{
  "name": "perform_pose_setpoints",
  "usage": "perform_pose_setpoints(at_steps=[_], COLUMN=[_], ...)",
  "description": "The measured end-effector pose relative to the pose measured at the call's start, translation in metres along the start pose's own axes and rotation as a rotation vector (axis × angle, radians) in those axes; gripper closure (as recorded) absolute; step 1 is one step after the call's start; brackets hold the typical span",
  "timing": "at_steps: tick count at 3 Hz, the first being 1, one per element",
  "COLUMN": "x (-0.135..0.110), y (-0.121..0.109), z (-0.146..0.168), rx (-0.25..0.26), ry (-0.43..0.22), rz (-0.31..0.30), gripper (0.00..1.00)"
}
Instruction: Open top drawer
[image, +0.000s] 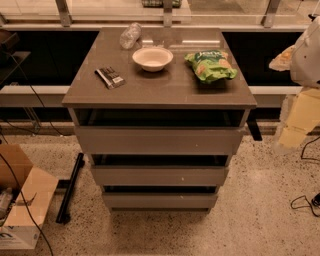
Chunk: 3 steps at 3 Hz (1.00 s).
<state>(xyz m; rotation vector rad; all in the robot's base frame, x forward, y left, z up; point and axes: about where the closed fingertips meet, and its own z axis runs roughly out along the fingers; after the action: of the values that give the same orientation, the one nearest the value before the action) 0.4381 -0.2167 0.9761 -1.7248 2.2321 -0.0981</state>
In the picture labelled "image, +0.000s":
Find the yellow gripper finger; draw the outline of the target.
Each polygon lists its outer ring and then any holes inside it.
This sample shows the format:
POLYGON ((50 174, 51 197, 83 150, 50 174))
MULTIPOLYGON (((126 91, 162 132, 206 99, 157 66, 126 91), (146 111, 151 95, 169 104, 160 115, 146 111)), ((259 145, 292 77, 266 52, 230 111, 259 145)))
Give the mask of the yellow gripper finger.
POLYGON ((287 96, 282 104, 280 123, 274 135, 277 154, 296 150, 307 134, 320 124, 320 90, 303 87, 295 96, 287 96))
POLYGON ((278 54, 270 63, 269 68, 275 71, 287 71, 290 69, 292 53, 295 49, 295 46, 289 46, 280 54, 278 54))

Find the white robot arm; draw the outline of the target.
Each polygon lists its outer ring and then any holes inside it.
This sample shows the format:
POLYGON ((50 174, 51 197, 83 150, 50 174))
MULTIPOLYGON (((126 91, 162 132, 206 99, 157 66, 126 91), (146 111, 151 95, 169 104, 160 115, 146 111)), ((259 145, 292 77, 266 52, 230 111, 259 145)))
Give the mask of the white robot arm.
POLYGON ((320 17, 317 16, 294 45, 270 63, 275 71, 289 71, 302 89, 283 101, 274 149, 286 154, 297 149, 320 123, 320 17))

